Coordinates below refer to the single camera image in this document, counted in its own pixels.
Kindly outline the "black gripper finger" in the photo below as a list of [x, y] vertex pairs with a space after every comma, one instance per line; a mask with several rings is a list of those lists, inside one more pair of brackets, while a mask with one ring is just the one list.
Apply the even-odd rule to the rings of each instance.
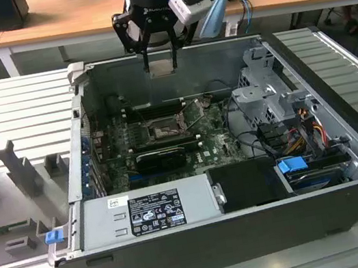
[[[128, 34], [130, 23], [138, 26], [139, 36], [138, 39], [133, 39]], [[149, 60], [148, 60], [148, 45], [152, 31], [152, 24], [150, 16], [144, 13], [141, 7], [131, 8], [123, 14], [115, 14], [112, 16], [113, 28], [118, 35], [124, 49], [128, 53], [140, 54], [143, 57], [143, 64], [145, 72], [149, 73]]]
[[177, 62], [177, 51], [178, 49], [181, 49], [182, 47], [189, 46], [192, 41], [194, 34], [196, 32], [198, 26], [198, 22], [194, 22], [191, 25], [187, 25], [184, 27], [182, 34], [180, 37], [177, 36], [174, 26], [172, 25], [172, 22], [169, 20], [165, 21], [165, 31], [169, 38], [170, 43], [170, 50], [171, 50], [171, 61], [173, 70], [177, 69], [178, 62]]

